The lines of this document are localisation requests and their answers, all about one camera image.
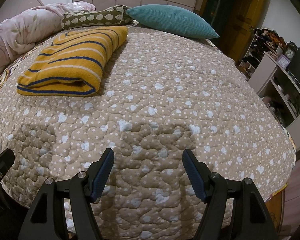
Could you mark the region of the beige heart-pattern quilt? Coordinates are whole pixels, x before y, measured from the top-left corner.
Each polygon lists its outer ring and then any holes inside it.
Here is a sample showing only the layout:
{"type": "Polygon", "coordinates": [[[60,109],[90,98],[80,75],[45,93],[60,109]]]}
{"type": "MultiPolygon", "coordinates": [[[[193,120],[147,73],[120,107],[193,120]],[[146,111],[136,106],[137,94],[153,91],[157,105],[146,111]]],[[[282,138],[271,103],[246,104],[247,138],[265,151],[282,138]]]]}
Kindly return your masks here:
{"type": "Polygon", "coordinates": [[[195,234],[205,204],[181,161],[187,148],[226,179],[251,178],[264,200],[287,183],[293,141],[232,59],[209,42],[131,26],[95,96],[18,94],[18,77],[52,42],[0,77],[0,153],[15,153],[2,183],[20,204],[29,206],[47,177],[69,179],[106,148],[114,167],[92,205],[106,239],[195,234]]]}

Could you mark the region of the white open shelf unit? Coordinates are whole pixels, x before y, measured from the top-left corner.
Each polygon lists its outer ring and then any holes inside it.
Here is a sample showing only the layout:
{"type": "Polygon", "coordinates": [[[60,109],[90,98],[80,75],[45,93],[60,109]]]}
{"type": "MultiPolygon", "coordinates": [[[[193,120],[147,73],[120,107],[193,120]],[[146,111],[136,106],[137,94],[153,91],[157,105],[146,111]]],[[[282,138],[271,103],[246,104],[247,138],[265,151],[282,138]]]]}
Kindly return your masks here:
{"type": "Polygon", "coordinates": [[[300,88],[293,76],[268,53],[251,74],[249,85],[263,99],[273,104],[273,115],[289,132],[296,149],[300,150],[300,88]]]}

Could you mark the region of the purple alarm clock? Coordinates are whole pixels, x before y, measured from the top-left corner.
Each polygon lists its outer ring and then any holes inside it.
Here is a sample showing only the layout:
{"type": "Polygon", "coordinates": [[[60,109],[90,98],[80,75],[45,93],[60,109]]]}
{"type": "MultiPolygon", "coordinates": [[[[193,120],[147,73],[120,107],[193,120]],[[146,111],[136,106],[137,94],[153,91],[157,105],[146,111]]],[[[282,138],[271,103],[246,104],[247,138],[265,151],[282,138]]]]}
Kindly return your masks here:
{"type": "Polygon", "coordinates": [[[287,58],[284,54],[280,55],[277,59],[277,64],[282,67],[283,69],[286,69],[288,65],[290,64],[290,59],[287,58]]]}

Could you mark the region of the olive white-dotted bolster pillow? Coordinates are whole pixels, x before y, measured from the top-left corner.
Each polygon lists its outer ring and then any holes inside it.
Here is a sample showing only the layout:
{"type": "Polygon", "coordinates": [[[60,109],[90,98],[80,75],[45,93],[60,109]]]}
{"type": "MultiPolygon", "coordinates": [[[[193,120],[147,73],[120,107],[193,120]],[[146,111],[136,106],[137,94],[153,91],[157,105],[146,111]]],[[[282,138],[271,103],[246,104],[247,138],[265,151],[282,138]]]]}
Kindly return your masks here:
{"type": "Polygon", "coordinates": [[[66,30],[96,25],[127,25],[133,22],[126,12],[128,9],[125,5],[115,5],[102,11],[67,12],[63,15],[61,26],[66,30]]]}

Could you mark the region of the brown wooden door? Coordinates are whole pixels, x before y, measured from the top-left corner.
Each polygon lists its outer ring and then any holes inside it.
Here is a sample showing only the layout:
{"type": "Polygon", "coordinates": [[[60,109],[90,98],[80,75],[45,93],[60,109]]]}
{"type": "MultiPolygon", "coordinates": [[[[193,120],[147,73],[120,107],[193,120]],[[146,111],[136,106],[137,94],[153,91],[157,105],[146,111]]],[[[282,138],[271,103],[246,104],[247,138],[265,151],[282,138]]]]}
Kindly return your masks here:
{"type": "Polygon", "coordinates": [[[213,44],[235,62],[240,61],[261,17],[265,0],[220,0],[212,27],[213,44]]]}

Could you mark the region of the pink floral fleece blanket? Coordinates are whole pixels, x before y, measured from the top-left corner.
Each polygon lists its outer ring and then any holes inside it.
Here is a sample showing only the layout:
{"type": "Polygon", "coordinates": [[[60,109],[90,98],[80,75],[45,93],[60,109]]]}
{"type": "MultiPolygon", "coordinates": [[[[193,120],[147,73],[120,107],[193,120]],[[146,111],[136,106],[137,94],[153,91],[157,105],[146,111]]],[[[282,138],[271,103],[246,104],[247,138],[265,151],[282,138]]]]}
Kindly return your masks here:
{"type": "Polygon", "coordinates": [[[94,11],[88,2],[53,3],[27,9],[0,23],[0,74],[19,55],[31,50],[36,42],[61,31],[67,12],[94,11]]]}

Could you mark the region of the teal corduroy pillow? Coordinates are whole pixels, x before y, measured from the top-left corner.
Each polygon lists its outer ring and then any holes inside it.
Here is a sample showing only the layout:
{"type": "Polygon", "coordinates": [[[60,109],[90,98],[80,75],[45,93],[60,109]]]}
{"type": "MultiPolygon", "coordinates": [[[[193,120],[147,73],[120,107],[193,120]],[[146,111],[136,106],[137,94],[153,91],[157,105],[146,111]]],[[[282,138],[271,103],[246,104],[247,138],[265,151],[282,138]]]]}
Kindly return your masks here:
{"type": "Polygon", "coordinates": [[[189,38],[218,38],[206,20],[181,7],[147,4],[126,10],[127,15],[149,28],[189,38]]]}

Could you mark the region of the yellow striped knit sweater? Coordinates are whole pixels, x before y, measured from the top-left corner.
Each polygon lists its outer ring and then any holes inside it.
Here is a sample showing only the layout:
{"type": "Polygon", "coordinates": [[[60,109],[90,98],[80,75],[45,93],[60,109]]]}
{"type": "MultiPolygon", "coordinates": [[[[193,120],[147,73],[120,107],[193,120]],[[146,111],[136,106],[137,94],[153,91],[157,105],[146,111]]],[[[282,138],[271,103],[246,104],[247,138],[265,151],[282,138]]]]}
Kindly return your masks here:
{"type": "Polygon", "coordinates": [[[127,35],[125,26],[62,33],[18,77],[17,92],[28,96],[96,94],[104,67],[127,35]]]}

